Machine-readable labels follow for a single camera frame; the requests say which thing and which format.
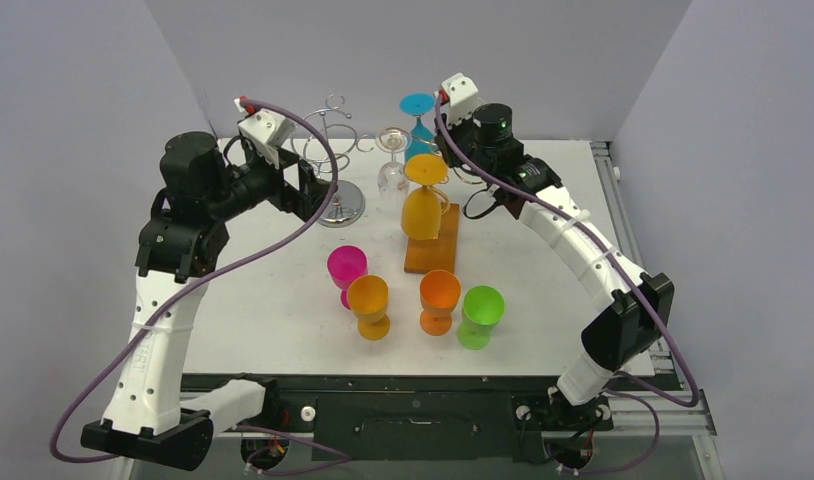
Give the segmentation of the gold wire glass rack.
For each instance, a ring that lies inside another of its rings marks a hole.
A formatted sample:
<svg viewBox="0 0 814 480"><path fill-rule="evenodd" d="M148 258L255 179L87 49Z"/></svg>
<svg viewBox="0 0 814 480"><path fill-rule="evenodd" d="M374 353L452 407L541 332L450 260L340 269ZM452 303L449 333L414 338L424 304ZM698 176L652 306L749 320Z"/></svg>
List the gold wire glass rack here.
<svg viewBox="0 0 814 480"><path fill-rule="evenodd" d="M461 223L461 205L449 198L442 188L448 181L449 168L447 167L447 178L437 185L437 188L444 192L450 201L450 207L442 216L441 228L436 239L417 241L407 238L406 251L404 255L403 270L411 274L424 274L432 270L446 270L453 272L456 265L458 248L459 228ZM417 188L412 183L410 192Z"/></svg>

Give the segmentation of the clear small wine glass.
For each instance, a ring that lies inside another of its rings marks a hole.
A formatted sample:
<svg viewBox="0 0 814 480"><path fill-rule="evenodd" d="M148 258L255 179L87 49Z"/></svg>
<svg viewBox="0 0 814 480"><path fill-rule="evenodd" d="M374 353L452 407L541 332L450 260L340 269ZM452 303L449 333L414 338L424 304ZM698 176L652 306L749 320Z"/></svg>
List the clear small wine glass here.
<svg viewBox="0 0 814 480"><path fill-rule="evenodd" d="M382 152L389 155L389 160L380 167L377 176L381 198L402 203L409 194L409 180L404 173L404 163L398 160L398 156L411 146L411 135L400 127L390 126L378 132L375 142Z"/></svg>

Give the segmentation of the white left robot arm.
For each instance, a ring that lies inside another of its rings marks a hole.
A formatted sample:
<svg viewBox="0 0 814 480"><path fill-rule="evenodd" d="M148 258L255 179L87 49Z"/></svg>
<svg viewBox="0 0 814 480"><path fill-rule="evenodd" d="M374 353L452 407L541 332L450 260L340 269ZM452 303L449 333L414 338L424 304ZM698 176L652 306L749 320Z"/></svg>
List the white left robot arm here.
<svg viewBox="0 0 814 480"><path fill-rule="evenodd" d="M334 193L291 151L242 142L245 161L229 164L217 139L187 132L170 139L159 163L164 187L139 234L136 302L120 372L102 416L86 424L85 448L192 471L214 437L242 421L274 427L281 402L269 382L242 376L204 398L180 398L194 320L210 281L222 272L228 222L268 202L311 226Z"/></svg>

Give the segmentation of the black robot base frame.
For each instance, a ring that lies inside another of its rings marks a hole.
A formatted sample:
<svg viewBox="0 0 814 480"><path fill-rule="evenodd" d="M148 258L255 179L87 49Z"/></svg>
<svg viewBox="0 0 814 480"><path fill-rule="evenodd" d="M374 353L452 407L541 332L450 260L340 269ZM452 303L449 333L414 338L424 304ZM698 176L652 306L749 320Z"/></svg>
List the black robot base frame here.
<svg viewBox="0 0 814 480"><path fill-rule="evenodd" d="M616 432L631 395L601 394L571 406L552 376L260 376L261 412L241 423L265 439L257 467L274 468L278 438L304 434L323 461L465 461L506 458L581 468L592 436Z"/></svg>

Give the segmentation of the blue plastic wine glass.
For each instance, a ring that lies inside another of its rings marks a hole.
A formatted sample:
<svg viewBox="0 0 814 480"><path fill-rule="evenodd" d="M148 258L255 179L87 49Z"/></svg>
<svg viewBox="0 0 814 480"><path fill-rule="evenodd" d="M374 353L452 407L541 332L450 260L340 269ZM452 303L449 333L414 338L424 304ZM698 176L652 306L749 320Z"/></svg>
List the blue plastic wine glass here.
<svg viewBox="0 0 814 480"><path fill-rule="evenodd" d="M404 152L404 163L416 155L437 152L434 134L423 123L423 116L433 109L434 102L434 97L424 92L406 95L399 102L401 112L414 119L414 126L410 130L411 143Z"/></svg>

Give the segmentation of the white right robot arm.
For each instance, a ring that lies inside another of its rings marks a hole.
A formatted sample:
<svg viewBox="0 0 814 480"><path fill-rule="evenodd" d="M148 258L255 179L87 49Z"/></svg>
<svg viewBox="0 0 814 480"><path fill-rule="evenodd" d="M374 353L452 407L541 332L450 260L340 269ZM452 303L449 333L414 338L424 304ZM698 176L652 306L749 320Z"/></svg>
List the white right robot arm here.
<svg viewBox="0 0 814 480"><path fill-rule="evenodd" d="M571 427L625 365L664 337L674 285L629 260L596 228L559 174L512 135L512 111L489 103L453 125L434 105L435 141L451 168L466 167L495 201L567 266L599 314L581 332L581 352L549 388L547 413Z"/></svg>

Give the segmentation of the green plastic wine glass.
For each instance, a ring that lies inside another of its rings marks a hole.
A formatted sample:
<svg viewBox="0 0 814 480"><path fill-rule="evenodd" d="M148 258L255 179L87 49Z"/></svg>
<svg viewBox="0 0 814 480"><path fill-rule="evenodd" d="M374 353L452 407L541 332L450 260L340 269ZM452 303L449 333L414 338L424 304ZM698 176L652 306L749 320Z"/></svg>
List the green plastic wine glass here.
<svg viewBox="0 0 814 480"><path fill-rule="evenodd" d="M462 322L456 331L459 343L469 350L485 348L505 310L504 297L495 288L480 285L469 289L463 298Z"/></svg>

